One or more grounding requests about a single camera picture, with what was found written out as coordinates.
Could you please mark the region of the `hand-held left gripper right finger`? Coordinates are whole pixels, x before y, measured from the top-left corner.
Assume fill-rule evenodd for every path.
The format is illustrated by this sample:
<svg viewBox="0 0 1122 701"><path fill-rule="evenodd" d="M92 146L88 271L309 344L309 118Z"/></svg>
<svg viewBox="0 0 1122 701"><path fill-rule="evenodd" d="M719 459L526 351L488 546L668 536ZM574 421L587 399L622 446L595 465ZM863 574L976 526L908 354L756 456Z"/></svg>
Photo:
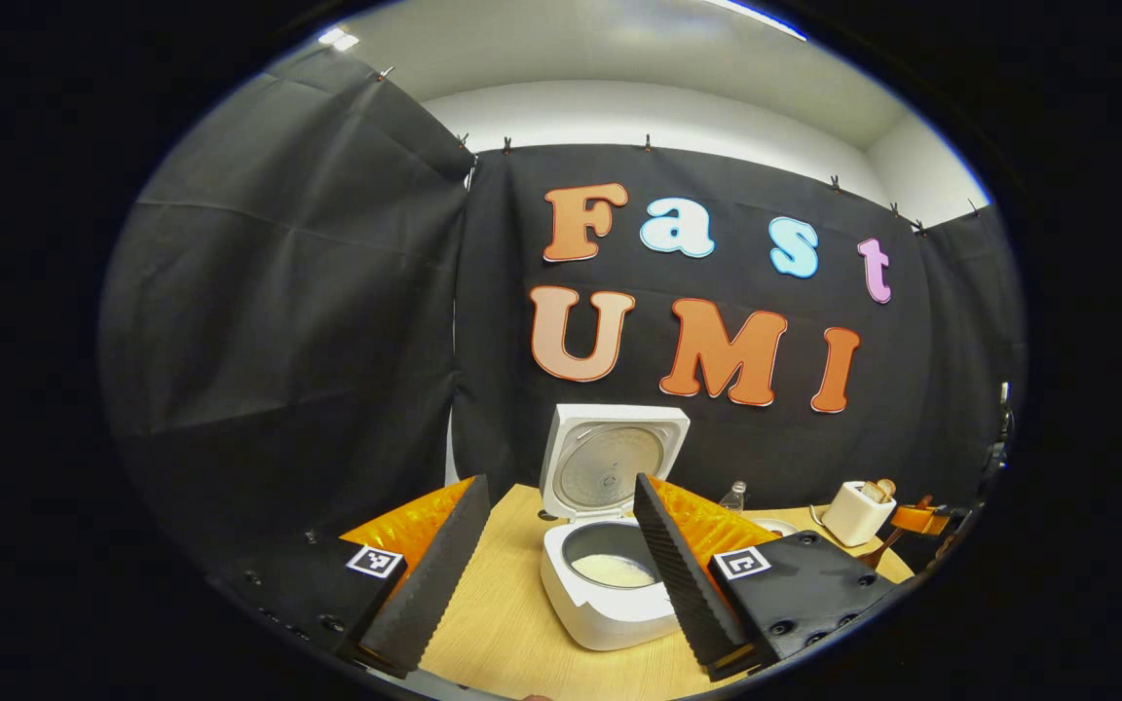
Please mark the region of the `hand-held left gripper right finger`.
<svg viewBox="0 0 1122 701"><path fill-rule="evenodd" d="M654 476L637 476L633 514L711 682L801 655L898 598L895 582L824 535L775 535Z"/></svg>

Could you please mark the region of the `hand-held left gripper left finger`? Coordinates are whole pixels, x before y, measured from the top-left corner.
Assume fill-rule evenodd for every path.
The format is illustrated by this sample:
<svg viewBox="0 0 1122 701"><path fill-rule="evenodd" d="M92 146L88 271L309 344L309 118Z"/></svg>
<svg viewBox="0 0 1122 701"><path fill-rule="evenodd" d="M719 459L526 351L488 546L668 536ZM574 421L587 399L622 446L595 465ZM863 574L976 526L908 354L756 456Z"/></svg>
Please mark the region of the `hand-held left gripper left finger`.
<svg viewBox="0 0 1122 701"><path fill-rule="evenodd" d="M414 498L343 535L285 538L221 568L221 589L334 658L419 670L489 519L485 476Z"/></svg>

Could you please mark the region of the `layer of white rice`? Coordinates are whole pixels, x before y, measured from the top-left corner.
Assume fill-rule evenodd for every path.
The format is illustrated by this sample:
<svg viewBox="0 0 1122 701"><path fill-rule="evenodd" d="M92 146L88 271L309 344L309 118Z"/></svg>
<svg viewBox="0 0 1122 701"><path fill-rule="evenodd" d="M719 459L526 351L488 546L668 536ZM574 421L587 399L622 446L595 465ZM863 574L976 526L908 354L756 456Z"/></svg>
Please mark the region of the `layer of white rice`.
<svg viewBox="0 0 1122 701"><path fill-rule="evenodd" d="M587 555L583 559L576 559L571 563L571 568L579 577L598 585L637 589L637 587L654 585L657 582L657 577L645 565L618 555Z"/></svg>

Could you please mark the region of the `white rice cooker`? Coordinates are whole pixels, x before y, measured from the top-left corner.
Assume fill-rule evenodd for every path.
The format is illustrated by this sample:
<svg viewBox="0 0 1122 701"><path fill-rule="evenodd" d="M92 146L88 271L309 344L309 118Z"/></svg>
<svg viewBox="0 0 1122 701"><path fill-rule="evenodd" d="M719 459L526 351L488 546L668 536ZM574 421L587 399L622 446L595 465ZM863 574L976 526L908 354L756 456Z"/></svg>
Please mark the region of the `white rice cooker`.
<svg viewBox="0 0 1122 701"><path fill-rule="evenodd" d="M549 603L576 644L610 651L678 630L674 609L633 515L638 476L666 479L690 421L657 405L558 404L543 450L542 507L560 516L544 533L542 582ZM610 554L657 577L637 589L598 585L571 568L576 559Z"/></svg>

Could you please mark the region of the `white toaster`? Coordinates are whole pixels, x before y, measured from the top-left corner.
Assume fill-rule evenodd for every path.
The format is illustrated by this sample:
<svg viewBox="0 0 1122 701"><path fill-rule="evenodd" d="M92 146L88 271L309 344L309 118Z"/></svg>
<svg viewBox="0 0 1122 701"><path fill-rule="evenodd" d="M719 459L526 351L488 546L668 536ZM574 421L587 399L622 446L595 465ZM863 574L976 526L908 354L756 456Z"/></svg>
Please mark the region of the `white toaster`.
<svg viewBox="0 0 1122 701"><path fill-rule="evenodd" d="M853 480L845 482L820 516L820 524L833 534L844 547L856 547L867 544L877 535L892 513L898 501L895 496L888 502L872 502L859 492L859 487L870 480Z"/></svg>

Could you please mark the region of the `black backdrop cloth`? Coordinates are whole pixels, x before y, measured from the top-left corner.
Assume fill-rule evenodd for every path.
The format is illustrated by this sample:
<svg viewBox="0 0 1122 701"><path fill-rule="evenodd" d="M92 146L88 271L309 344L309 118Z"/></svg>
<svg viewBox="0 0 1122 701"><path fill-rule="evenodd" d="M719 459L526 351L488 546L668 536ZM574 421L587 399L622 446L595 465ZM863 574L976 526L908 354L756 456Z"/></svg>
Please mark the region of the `black backdrop cloth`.
<svg viewBox="0 0 1122 701"><path fill-rule="evenodd" d="M369 65L309 49L228 94L144 186L99 371L160 528L205 572L444 480L539 485L561 403L666 405L671 480L752 507L847 479L991 492L1026 431L1026 303L986 205L917 232L762 157L471 154Z"/></svg>

